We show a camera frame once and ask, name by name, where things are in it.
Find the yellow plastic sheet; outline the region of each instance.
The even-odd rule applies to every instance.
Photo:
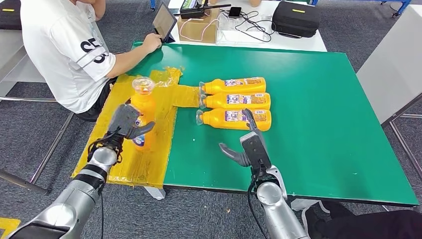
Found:
[[[177,85],[173,94],[173,105],[177,107],[199,107],[199,87]]]
[[[0,234],[0,239],[6,238],[7,235],[15,231],[19,227],[19,224],[19,219],[0,218],[0,229],[4,230],[3,234]]]
[[[173,106],[173,100],[174,94],[177,93],[175,89],[178,89],[181,74],[177,68],[151,72],[150,78],[156,83],[152,95],[157,107],[155,112],[157,144],[151,152],[140,152],[135,149],[131,140],[125,139],[121,153],[122,162],[111,168],[107,182],[162,188],[176,120],[177,107]],[[135,78],[128,75],[118,78],[72,177],[75,177],[87,163],[88,145],[104,136],[114,111],[135,93],[132,88],[132,81]]]

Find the clear plastic cap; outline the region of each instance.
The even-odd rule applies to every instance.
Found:
[[[199,91],[199,109],[204,109],[207,107],[207,95],[201,94],[201,91]]]
[[[197,125],[204,124],[204,112],[201,110],[197,111]]]
[[[138,77],[132,81],[132,87],[141,95],[149,95],[155,87],[154,82],[148,77]]]
[[[206,95],[205,93],[205,83],[200,81],[199,82],[199,95]]]

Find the gray carpet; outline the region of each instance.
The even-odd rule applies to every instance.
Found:
[[[130,49],[134,40],[152,32],[155,15],[147,0],[109,0],[99,27],[113,52]],[[357,71],[396,21],[388,4],[379,2],[320,0],[323,9],[321,35],[328,51],[347,53]],[[9,96],[51,97],[45,84],[17,83]],[[417,105],[410,110],[422,113]],[[0,102],[0,158],[2,168],[30,179],[54,139],[68,111],[58,104]],[[422,163],[422,121],[400,119],[400,130]],[[70,181],[93,123],[74,117],[47,164],[38,184],[51,189],[49,196],[0,180],[0,217],[27,222],[47,207]],[[419,200],[422,182],[394,137],[386,135]],[[346,204],[356,214],[384,211],[381,206]],[[262,221],[256,200],[254,207]],[[83,238],[100,238],[101,218],[97,205],[84,230]],[[245,195],[205,191],[168,190],[157,201],[140,187],[107,185],[104,190],[105,238],[261,238]]]

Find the green table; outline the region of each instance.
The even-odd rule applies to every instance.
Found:
[[[417,205],[418,201],[343,53],[168,44],[129,74],[184,68],[180,84],[262,76],[271,95],[270,159],[288,194]],[[250,170],[225,157],[246,131],[195,123],[179,108],[164,185],[246,191]]]

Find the yellow bottle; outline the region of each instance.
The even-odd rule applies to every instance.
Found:
[[[256,121],[258,129],[267,131],[271,127],[271,112],[263,109],[251,110]],[[244,129],[248,130],[246,125],[246,116],[241,109],[223,109],[218,108],[212,111],[197,111],[197,124],[209,124],[214,128]]]
[[[136,94],[130,98],[130,103],[140,112],[136,124],[144,126],[151,121],[155,121],[155,101],[151,95],[155,86],[154,82],[148,77],[139,77],[133,80],[132,86]],[[151,150],[156,140],[154,129],[155,127],[150,132],[132,140],[138,150]]]
[[[271,99],[269,93],[217,93],[213,96],[202,94],[199,107],[225,109],[264,109],[269,110]]]
[[[234,79],[234,80],[221,80],[215,79],[211,82],[199,83],[200,91],[205,94],[214,95],[220,92],[265,92],[266,84],[263,77],[252,77],[252,78],[243,78],[243,79]]]

